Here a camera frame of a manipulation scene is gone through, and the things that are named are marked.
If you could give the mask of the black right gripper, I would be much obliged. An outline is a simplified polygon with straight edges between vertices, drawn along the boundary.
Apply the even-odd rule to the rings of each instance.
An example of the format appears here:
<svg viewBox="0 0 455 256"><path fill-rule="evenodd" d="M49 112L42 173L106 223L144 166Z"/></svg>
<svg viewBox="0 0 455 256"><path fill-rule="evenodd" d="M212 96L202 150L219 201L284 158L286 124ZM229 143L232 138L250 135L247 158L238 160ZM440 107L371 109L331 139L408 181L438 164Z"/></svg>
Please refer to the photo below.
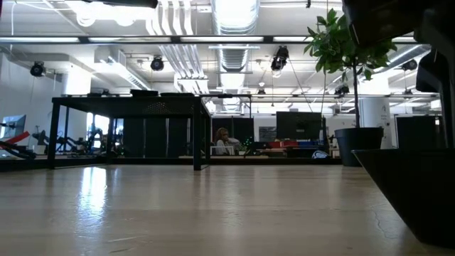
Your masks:
<svg viewBox="0 0 455 256"><path fill-rule="evenodd" d="M455 149L455 6L433 6L422 13L417 38L447 60L441 82L441 106L448 148Z"/></svg>

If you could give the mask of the black wavy square plate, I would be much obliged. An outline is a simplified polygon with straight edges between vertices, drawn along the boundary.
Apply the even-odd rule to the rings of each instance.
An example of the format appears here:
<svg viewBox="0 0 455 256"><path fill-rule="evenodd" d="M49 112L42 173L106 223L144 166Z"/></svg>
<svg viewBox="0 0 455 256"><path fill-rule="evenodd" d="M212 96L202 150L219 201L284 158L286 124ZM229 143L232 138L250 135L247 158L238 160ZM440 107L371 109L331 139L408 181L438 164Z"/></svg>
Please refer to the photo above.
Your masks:
<svg viewBox="0 0 455 256"><path fill-rule="evenodd" d="M418 241L455 249L455 149L353 154Z"/></svg>

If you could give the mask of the black partition panel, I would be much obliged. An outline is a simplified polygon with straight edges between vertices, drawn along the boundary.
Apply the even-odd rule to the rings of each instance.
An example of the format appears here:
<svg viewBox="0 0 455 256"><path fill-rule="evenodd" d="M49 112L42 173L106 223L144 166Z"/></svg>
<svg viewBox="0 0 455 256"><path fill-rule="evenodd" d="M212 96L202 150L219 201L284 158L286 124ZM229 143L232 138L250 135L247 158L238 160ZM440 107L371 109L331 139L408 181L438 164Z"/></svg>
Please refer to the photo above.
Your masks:
<svg viewBox="0 0 455 256"><path fill-rule="evenodd" d="M248 118L215 118L212 120L213 142L215 142L216 132L219 128L224 127L228 130L229 137L239 141L245 137L254 137L254 121ZM239 155L238 149L233 156Z"/></svg>
<svg viewBox="0 0 455 256"><path fill-rule="evenodd" d="M399 149L443 149L446 147L442 117L437 115L396 116Z"/></svg>

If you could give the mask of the white round column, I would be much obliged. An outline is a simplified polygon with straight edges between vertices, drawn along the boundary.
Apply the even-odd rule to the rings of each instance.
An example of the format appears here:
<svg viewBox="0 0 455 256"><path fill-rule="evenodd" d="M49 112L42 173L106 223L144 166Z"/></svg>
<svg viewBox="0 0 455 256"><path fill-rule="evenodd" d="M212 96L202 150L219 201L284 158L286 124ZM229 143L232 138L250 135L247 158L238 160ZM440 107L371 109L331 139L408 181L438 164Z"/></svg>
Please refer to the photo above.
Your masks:
<svg viewBox="0 0 455 256"><path fill-rule="evenodd" d="M383 129L381 149L392 148L390 101L386 97L364 97L359 101L360 126Z"/></svg>

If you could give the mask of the green potted plant black pot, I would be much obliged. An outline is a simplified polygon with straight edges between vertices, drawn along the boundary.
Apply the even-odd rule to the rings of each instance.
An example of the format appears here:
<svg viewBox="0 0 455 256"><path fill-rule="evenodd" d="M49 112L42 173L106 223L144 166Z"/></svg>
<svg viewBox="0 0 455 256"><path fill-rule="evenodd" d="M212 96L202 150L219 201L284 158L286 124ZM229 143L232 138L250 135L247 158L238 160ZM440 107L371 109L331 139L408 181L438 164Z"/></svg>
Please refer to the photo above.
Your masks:
<svg viewBox="0 0 455 256"><path fill-rule="evenodd" d="M317 59L316 71L328 73L342 72L341 80L346 82L347 72L353 74L355 126L354 128L337 129L335 138L338 142L340 157L344 166L360 166L353 154L354 150L379 149L382 143L383 129L380 127L361 127L358 95L358 76L363 75L367 80L372 79L373 71L386 68L391 50L397 50L396 45L389 39L376 46L368 48L357 47L350 36L346 17L338 16L334 9L326 11L325 16L316 17L316 25L323 26L308 29L312 41L304 51Z"/></svg>

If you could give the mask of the small green desk plant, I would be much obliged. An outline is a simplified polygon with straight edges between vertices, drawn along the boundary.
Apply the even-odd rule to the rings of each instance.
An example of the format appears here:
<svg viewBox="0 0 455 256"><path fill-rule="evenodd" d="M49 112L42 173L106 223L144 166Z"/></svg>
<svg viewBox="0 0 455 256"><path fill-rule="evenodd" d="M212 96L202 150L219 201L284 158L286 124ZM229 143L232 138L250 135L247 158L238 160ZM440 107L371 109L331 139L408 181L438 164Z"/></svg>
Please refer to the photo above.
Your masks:
<svg viewBox="0 0 455 256"><path fill-rule="evenodd" d="M254 144L254 137L245 137L238 145L239 155L247 155L250 153Z"/></svg>

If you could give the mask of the person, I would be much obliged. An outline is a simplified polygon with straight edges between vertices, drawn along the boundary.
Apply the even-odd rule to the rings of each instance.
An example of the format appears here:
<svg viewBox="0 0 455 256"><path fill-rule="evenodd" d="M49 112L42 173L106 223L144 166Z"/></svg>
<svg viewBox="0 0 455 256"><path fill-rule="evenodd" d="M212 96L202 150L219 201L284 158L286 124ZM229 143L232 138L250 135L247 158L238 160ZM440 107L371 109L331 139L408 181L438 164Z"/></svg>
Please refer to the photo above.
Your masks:
<svg viewBox="0 0 455 256"><path fill-rule="evenodd" d="M215 136L215 153L219 156L234 155L238 149L240 141L229 137L228 130L221 127L217 130Z"/></svg>

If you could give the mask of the black perforated metal shelf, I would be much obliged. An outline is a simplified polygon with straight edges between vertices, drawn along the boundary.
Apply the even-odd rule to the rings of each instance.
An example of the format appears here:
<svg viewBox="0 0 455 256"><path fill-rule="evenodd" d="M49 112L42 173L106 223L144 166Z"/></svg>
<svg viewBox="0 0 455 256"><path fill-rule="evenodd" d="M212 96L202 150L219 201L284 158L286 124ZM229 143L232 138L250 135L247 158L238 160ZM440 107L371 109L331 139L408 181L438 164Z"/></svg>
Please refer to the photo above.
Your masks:
<svg viewBox="0 0 455 256"><path fill-rule="evenodd" d="M174 95L166 97L54 97L50 121L47 162L56 167L56 140L62 106L114 119L146 119L152 117L190 118L193 123L193 170L201 171L210 161L212 139L211 116L203 97Z"/></svg>

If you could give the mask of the black aluminium crossbar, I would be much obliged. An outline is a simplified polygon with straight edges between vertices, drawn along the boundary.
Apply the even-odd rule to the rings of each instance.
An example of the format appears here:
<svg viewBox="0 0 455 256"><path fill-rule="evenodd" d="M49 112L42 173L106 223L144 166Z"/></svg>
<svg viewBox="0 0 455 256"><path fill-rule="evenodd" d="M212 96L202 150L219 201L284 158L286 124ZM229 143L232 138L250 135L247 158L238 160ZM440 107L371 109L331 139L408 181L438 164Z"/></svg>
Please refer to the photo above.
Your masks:
<svg viewBox="0 0 455 256"><path fill-rule="evenodd" d="M269 158L267 156L212 156L208 161L200 160L202 165L341 165L341 159L310 158ZM57 158L54 167L82 166L94 164L120 165L193 165L191 156L181 158Z"/></svg>

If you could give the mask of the grey computer monitor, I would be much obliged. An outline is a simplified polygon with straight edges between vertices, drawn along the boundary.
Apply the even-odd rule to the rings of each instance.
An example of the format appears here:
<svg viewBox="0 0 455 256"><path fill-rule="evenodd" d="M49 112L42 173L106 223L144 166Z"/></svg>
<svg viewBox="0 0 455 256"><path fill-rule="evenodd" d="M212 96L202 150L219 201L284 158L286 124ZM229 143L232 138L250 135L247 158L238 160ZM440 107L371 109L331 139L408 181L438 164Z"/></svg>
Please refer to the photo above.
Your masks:
<svg viewBox="0 0 455 256"><path fill-rule="evenodd" d="M26 115L4 117L0 121L0 138L10 139L24 133Z"/></svg>

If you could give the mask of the black wall television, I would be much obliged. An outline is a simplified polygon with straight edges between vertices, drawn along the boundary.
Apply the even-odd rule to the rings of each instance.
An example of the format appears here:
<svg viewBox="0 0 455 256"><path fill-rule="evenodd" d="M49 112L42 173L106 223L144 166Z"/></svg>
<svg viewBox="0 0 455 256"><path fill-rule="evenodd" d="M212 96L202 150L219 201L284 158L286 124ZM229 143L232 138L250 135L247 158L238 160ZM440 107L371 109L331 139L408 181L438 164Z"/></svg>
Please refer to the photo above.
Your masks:
<svg viewBox="0 0 455 256"><path fill-rule="evenodd" d="M316 140L322 130L322 115L318 112L277 112L277 138Z"/></svg>

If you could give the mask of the grey wall poster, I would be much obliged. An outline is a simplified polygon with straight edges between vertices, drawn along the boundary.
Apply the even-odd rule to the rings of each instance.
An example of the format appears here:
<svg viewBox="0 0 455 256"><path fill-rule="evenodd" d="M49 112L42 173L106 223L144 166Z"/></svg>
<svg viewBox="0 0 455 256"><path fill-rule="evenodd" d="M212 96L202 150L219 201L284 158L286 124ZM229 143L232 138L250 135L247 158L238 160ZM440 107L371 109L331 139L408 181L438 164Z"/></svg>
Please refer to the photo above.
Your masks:
<svg viewBox="0 0 455 256"><path fill-rule="evenodd" d="M277 138L276 127L259 127L260 142L274 142Z"/></svg>

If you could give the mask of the white frame chair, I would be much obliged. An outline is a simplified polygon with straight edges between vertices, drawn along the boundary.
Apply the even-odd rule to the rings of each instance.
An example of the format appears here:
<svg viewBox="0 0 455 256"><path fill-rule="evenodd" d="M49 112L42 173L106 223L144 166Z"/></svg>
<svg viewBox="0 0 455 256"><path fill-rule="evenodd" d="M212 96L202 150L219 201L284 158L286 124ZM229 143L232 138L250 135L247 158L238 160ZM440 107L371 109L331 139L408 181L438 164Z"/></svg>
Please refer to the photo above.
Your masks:
<svg viewBox="0 0 455 256"><path fill-rule="evenodd" d="M210 154L213 156L232 156L235 154L234 146L218 140L210 146Z"/></svg>

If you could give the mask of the black overhead frame bar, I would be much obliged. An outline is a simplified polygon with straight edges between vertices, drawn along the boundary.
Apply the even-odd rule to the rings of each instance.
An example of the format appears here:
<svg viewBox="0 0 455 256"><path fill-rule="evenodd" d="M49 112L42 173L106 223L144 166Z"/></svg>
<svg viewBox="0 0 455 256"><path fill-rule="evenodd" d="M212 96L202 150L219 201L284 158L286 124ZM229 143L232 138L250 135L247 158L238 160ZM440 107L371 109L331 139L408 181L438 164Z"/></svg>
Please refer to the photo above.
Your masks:
<svg viewBox="0 0 455 256"><path fill-rule="evenodd" d="M0 44L308 44L311 36L0 36Z"/></svg>

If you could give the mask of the black aluminium frame rail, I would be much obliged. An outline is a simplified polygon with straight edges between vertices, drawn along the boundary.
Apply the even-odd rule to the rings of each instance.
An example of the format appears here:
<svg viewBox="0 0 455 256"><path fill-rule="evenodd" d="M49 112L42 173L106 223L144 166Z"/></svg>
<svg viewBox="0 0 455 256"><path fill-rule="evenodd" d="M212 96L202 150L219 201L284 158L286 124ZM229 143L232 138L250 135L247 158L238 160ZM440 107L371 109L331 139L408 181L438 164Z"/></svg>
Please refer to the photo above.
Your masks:
<svg viewBox="0 0 455 256"><path fill-rule="evenodd" d="M49 167L46 159L0 159L0 173L11 171L27 171L34 169L47 169Z"/></svg>

